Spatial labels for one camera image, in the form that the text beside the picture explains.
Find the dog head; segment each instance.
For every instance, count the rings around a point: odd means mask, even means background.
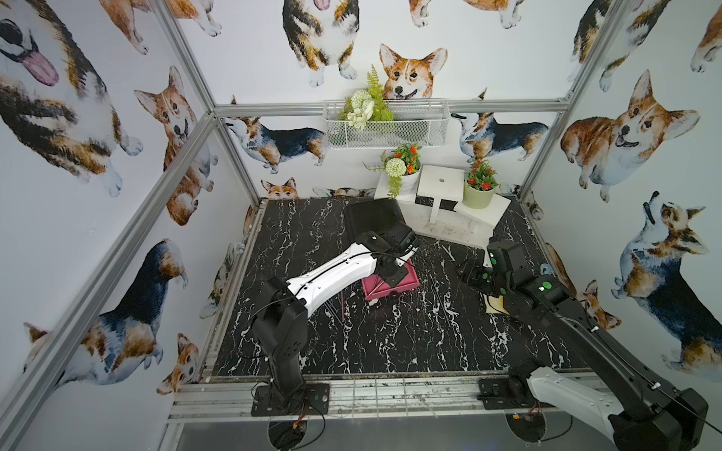
[[[173,371],[155,389],[159,395],[167,395],[178,391],[178,386],[187,384],[198,377],[198,346],[192,344],[188,337],[178,334],[178,363]]]
[[[273,183],[261,180],[261,184],[266,191],[268,191],[269,199],[298,199],[298,192],[296,191],[296,180],[293,177],[288,179],[283,185],[274,185]]]
[[[487,94],[484,89],[475,100],[483,100]],[[452,118],[461,122],[461,137],[466,138],[483,131],[491,123],[494,113],[464,113],[463,115],[453,113]]]
[[[48,342],[51,333],[47,330],[36,328],[30,323],[23,323],[23,325],[26,327],[28,334],[30,334],[30,343],[32,343],[30,352],[27,353],[27,358],[25,359],[25,365],[22,367],[22,372],[25,372],[30,363],[38,356],[43,346]]]
[[[42,53],[48,49],[39,48],[35,42],[24,6],[17,1],[0,1],[0,53],[6,56],[6,65],[22,65],[40,83],[54,86],[60,76]]]
[[[373,195],[376,194],[376,188],[367,188],[364,190],[356,188],[339,188],[337,190],[332,190],[316,186],[313,188],[313,192],[318,197],[373,197]]]
[[[424,59],[402,58],[386,44],[379,52],[388,80],[383,88],[385,99],[426,99],[431,97],[434,76],[439,73],[448,52],[438,48]]]
[[[690,229],[690,220],[704,209],[703,206],[683,209],[672,202],[662,201],[659,192],[655,191],[649,202],[643,204],[643,246],[657,258],[682,258],[685,253],[706,254],[709,249]]]
[[[629,109],[617,118],[612,131],[613,147],[628,150],[629,160],[644,162],[662,141],[692,130],[700,119],[695,110],[667,111],[652,95],[649,70],[637,81]]]
[[[596,280],[589,282],[586,289],[584,290],[582,305],[586,309],[589,316],[591,316],[604,330],[611,330],[622,324],[622,320],[607,313],[601,308],[599,304],[599,297],[597,295],[597,283]]]
[[[181,250],[170,238],[165,238],[153,246],[145,256],[143,266],[146,265],[157,268],[161,277],[166,281],[181,277],[183,288],[188,285],[188,274],[186,274],[186,267],[183,265]]]
[[[182,146],[193,125],[196,116],[183,94],[183,81],[175,66],[170,67],[168,87],[159,94],[135,91],[143,108],[163,124],[168,139]]]

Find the pink box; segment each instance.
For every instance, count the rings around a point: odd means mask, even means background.
[[[419,278],[416,275],[416,270],[412,266],[411,259],[407,261],[404,266],[409,270],[409,274],[404,277],[404,280],[399,282],[394,288],[391,288],[386,282],[381,280],[381,277],[372,275],[361,279],[363,284],[363,291],[367,301],[378,299],[380,297],[388,296],[391,293],[407,292],[410,289],[414,289],[420,285]]]

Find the potted plant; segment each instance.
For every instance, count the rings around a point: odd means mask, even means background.
[[[421,146],[415,144],[402,144],[390,155],[382,152],[380,155],[381,164],[369,166],[364,163],[366,169],[372,171],[383,170],[388,176],[388,194],[395,199],[402,194],[411,194],[416,191],[421,173]]]
[[[462,203],[470,209],[483,209],[489,206],[494,196],[494,189],[499,186],[494,180],[496,171],[489,162],[476,159],[466,174],[464,184],[464,200]]]

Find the green flower pot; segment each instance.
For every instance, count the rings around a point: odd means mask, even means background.
[[[470,209],[485,209],[494,197],[495,190],[479,191],[464,183],[464,200],[462,203]]]

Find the metal extrusion bar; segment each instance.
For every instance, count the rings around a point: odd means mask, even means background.
[[[569,108],[559,115],[553,127],[549,130],[547,138],[544,140],[544,145],[539,150],[539,155],[534,160],[529,172],[526,173],[526,177],[519,191],[519,198],[525,198],[534,186],[534,182],[536,182],[539,173],[541,173],[544,163],[547,162],[549,154],[556,146],[557,141],[559,141],[562,136],[562,131],[572,118],[572,114],[577,108],[584,89],[604,61],[609,46],[611,46],[617,38],[619,31],[622,29],[624,18],[632,11],[632,2],[633,0],[617,0],[609,8],[604,24],[601,26],[601,30],[589,51],[584,65],[572,85]]]
[[[240,181],[243,183],[243,187],[246,191],[248,191],[248,197],[251,198],[251,202],[253,202],[253,205],[257,207],[261,203],[261,198],[258,197],[258,191],[256,191],[251,183],[251,176],[248,174],[243,161],[241,161],[235,144],[233,144],[233,141],[231,141],[231,138],[228,135],[228,127],[226,127],[223,121],[219,118],[216,118],[216,126],[218,127],[218,136],[220,137],[221,144],[224,148],[226,148],[233,168],[238,174]]]
[[[566,111],[568,102],[559,99],[542,100],[449,100],[451,113],[525,113]],[[220,118],[245,116],[314,116],[323,114],[323,102],[311,103],[249,103],[244,105],[216,105]]]
[[[50,341],[3,400],[0,405],[1,451],[13,450],[18,445],[43,402],[53,392],[78,343],[100,314],[214,127],[215,121],[210,114],[201,116],[188,141],[60,319]]]
[[[160,24],[160,28],[165,33],[165,37],[168,39],[170,47],[175,51],[175,55],[180,61],[180,65],[183,70],[191,78],[191,84],[196,95],[203,103],[205,111],[212,110],[215,106],[213,101],[213,95],[211,94],[208,83],[201,73],[200,65],[196,61],[191,47],[188,45],[186,36],[183,34],[178,21],[173,15],[173,11],[168,5],[166,0],[150,0],[152,3],[152,9],[155,13],[156,18]]]

